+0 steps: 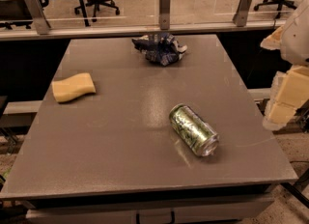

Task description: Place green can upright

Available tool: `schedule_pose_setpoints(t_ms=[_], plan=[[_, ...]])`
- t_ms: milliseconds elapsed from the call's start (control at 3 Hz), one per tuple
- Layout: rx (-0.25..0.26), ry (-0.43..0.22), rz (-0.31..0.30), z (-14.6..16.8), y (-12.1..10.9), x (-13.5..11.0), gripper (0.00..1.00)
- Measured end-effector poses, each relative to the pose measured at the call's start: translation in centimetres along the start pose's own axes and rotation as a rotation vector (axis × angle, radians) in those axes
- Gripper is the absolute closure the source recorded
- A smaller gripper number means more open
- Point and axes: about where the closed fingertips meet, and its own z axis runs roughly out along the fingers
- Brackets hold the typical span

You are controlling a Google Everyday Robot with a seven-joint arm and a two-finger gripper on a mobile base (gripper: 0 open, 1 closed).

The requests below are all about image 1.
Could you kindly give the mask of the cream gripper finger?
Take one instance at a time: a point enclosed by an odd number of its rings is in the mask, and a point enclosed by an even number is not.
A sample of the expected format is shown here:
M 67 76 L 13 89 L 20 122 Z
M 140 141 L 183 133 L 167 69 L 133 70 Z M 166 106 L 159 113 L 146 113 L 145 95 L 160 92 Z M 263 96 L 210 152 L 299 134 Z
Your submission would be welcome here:
M 281 35 L 283 32 L 283 27 L 278 27 L 273 33 L 264 38 L 260 43 L 260 47 L 267 50 L 276 50 L 280 48 L 281 45 Z
M 287 72 L 278 71 L 270 88 L 270 100 L 263 118 L 264 128 L 275 131 L 286 126 L 308 99 L 308 67 L 292 66 Z

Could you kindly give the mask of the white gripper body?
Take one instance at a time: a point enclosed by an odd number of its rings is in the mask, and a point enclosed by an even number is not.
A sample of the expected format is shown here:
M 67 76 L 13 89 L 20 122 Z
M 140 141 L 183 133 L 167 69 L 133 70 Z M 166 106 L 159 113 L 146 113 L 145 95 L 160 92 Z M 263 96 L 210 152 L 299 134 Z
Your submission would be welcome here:
M 309 0 L 303 0 L 284 24 L 280 52 L 293 65 L 309 65 Z

